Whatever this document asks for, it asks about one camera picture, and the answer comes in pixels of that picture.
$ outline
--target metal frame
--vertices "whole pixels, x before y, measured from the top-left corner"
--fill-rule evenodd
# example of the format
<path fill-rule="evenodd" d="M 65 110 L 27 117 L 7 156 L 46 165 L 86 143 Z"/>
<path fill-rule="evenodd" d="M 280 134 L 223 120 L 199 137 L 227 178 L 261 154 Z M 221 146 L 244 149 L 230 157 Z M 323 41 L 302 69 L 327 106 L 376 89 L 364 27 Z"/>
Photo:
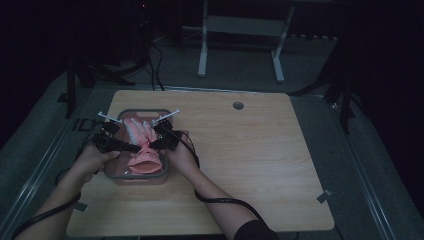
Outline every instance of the metal frame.
<path fill-rule="evenodd" d="M 345 129 L 338 120 L 342 110 L 338 108 L 336 103 L 328 105 L 328 109 L 335 126 L 339 128 L 338 132 L 342 137 L 344 144 L 347 146 L 348 154 L 352 159 L 359 186 L 361 187 L 362 193 L 364 194 L 370 213 L 375 221 L 375 225 L 378 229 L 378 232 L 380 233 L 381 238 L 387 240 L 397 239 L 393 231 L 393 227 L 387 219 L 386 210 L 383 208 L 383 205 L 381 204 L 380 199 L 374 190 L 374 186 L 372 185 L 371 180 L 368 178 L 362 163 L 363 160 L 357 154 L 355 144 L 353 143 L 349 134 L 346 134 Z"/>
<path fill-rule="evenodd" d="M 90 93 L 84 91 L 80 94 L 78 100 L 81 100 L 81 102 L 84 103 L 88 100 L 89 96 Z M 75 108 L 72 109 L 74 114 L 71 114 L 69 118 L 67 117 L 62 123 L 59 131 L 51 141 L 39 164 L 21 188 L 13 205 L 7 212 L 6 217 L 2 222 L 0 222 L 0 232 L 4 239 L 9 239 L 12 236 L 13 232 L 15 231 L 13 227 L 15 227 L 22 220 L 25 211 L 28 209 L 31 201 L 40 188 L 45 176 L 47 175 L 47 172 L 49 171 L 54 159 L 59 152 L 59 149 L 67 137 L 67 133 L 72 127 L 72 123 L 75 122 L 80 111 L 81 107 L 75 105 Z"/>
<path fill-rule="evenodd" d="M 284 74 L 280 62 L 280 54 L 287 31 L 293 17 L 294 7 L 290 7 L 285 21 L 250 19 L 237 17 L 223 17 L 208 15 L 208 0 L 203 1 L 203 31 L 202 49 L 200 51 L 198 76 L 206 75 L 206 65 L 208 59 L 208 32 L 225 32 L 237 34 L 252 34 L 278 37 L 277 47 L 271 51 L 272 62 L 274 64 L 275 77 L 277 82 L 284 82 Z"/>

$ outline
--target tape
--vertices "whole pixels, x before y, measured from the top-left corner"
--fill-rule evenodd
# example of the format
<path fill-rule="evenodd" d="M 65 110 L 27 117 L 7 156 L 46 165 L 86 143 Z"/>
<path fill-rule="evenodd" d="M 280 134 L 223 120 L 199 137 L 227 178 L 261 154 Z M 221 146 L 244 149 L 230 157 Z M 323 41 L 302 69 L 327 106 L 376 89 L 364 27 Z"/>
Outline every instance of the tape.
<path fill-rule="evenodd" d="M 321 195 L 317 197 L 318 202 L 322 204 L 323 202 L 327 201 L 328 197 L 331 196 L 331 194 L 332 193 L 330 191 L 325 190 Z"/>
<path fill-rule="evenodd" d="M 74 205 L 74 209 L 75 209 L 75 210 L 78 210 L 78 211 L 80 211 L 80 212 L 85 212 L 85 211 L 87 210 L 87 208 L 88 208 L 88 205 L 87 205 L 87 204 L 85 204 L 85 203 L 77 202 L 77 203 L 75 203 L 75 205 Z"/>

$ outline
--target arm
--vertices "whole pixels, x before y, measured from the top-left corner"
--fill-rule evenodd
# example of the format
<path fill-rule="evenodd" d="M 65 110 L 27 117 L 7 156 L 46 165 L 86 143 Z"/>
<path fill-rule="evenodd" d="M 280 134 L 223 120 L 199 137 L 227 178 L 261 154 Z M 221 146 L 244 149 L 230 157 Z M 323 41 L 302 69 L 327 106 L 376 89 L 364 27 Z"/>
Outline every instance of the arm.
<path fill-rule="evenodd" d="M 187 143 L 187 137 L 184 134 L 182 140 Z M 171 164 L 181 172 L 201 196 L 232 198 L 197 167 L 186 146 L 179 143 L 175 151 L 167 151 L 166 154 Z M 247 208 L 237 204 L 205 203 L 205 206 L 228 239 L 234 239 L 237 231 L 245 223 L 257 219 Z"/>
<path fill-rule="evenodd" d="M 101 170 L 103 165 L 119 155 L 119 152 L 99 153 L 94 145 L 88 145 L 71 169 L 62 178 L 35 216 L 54 209 L 74 198 L 85 183 L 91 180 L 92 173 Z M 15 239 L 64 239 L 73 206 L 30 226 Z"/>

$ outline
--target wooden table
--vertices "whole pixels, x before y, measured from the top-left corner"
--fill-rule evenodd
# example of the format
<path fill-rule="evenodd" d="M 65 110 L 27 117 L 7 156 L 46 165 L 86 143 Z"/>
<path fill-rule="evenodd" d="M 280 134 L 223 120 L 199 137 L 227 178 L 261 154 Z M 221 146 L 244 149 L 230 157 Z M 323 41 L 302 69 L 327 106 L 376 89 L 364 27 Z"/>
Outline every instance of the wooden table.
<path fill-rule="evenodd" d="M 233 108 L 234 102 L 244 105 Z M 330 230 L 334 220 L 291 101 L 280 93 L 118 91 L 109 115 L 168 109 L 188 130 L 200 167 L 235 198 L 258 210 L 274 231 Z M 68 235 L 130 236 L 221 233 L 193 188 L 174 168 L 163 185 L 118 186 L 103 174 L 82 190 Z"/>

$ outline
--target sleeve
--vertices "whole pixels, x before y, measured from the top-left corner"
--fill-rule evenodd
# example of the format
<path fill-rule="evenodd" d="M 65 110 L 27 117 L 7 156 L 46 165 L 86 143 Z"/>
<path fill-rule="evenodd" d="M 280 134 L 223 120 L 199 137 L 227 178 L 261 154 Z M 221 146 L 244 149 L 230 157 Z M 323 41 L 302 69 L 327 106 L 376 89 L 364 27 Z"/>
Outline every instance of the sleeve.
<path fill-rule="evenodd" d="M 259 220 L 249 221 L 237 230 L 234 240 L 278 240 L 278 235 Z"/>

